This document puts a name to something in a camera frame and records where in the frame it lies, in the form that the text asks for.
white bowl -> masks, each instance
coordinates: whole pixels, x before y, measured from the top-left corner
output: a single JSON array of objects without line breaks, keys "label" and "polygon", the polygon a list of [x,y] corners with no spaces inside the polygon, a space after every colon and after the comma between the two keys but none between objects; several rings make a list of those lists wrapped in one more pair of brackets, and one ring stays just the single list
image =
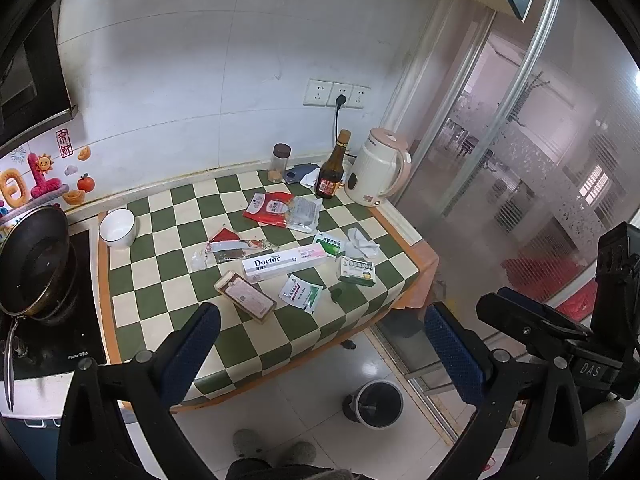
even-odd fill
[{"label": "white bowl", "polygon": [[136,218],[128,209],[111,211],[100,224],[100,238],[118,251],[130,247],[137,232]]}]

glass jar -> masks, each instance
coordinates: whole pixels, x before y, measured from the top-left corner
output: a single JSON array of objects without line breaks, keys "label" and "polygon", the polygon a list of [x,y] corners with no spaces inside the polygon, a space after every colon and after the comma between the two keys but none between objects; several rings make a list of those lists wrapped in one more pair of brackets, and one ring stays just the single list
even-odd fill
[{"label": "glass jar", "polygon": [[287,162],[289,161],[289,155],[291,155],[291,147],[288,144],[279,142],[273,147],[271,165],[267,172],[267,179],[269,182],[273,182],[274,184],[282,182],[284,170],[287,167]]}]

checkered tabletop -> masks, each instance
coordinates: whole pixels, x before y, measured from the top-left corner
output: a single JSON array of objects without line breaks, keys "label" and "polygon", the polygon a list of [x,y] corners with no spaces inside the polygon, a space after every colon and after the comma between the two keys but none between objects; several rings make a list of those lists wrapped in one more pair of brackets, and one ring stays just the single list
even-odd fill
[{"label": "checkered tabletop", "polygon": [[[224,176],[129,203],[127,208],[139,222],[138,236],[128,250],[110,250],[110,295],[123,361],[142,349],[156,350],[165,336],[184,325],[199,303],[210,301],[220,309],[220,336],[183,405],[226,394],[364,325],[418,275],[417,267],[371,211],[353,203],[341,189],[323,201],[318,230],[346,239],[348,229],[358,227],[380,244],[381,253],[372,260],[376,285],[338,282],[335,261],[300,270],[294,274],[302,280],[326,287],[314,314],[278,297],[287,281],[287,276],[279,276],[256,285],[278,304],[263,324],[253,320],[213,287],[228,270],[243,275],[241,261],[191,272],[191,257],[225,224],[241,238],[267,238],[281,250],[313,241],[312,235],[260,225],[242,216],[256,192],[311,194],[300,184],[271,184],[266,173]],[[334,303],[330,291],[336,288],[342,293]]]}]

soy sauce bottle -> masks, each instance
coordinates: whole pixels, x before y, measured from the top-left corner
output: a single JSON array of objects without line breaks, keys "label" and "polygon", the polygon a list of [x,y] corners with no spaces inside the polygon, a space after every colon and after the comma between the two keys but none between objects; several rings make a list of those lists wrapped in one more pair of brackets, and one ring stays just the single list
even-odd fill
[{"label": "soy sauce bottle", "polygon": [[335,143],[331,156],[320,168],[320,174],[314,189],[318,198],[331,198],[337,191],[338,184],[340,184],[344,173],[342,160],[350,137],[351,132],[349,130],[340,130],[338,141]]}]

window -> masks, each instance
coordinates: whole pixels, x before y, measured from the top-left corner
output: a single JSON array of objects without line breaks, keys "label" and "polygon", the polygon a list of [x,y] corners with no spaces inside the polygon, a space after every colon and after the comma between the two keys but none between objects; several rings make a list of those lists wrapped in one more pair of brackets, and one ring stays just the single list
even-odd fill
[{"label": "window", "polygon": [[609,177],[604,172],[599,164],[593,168],[591,174],[584,181],[580,188],[580,194],[587,201],[587,204],[591,205],[599,197],[602,191],[607,187],[609,183]]}]

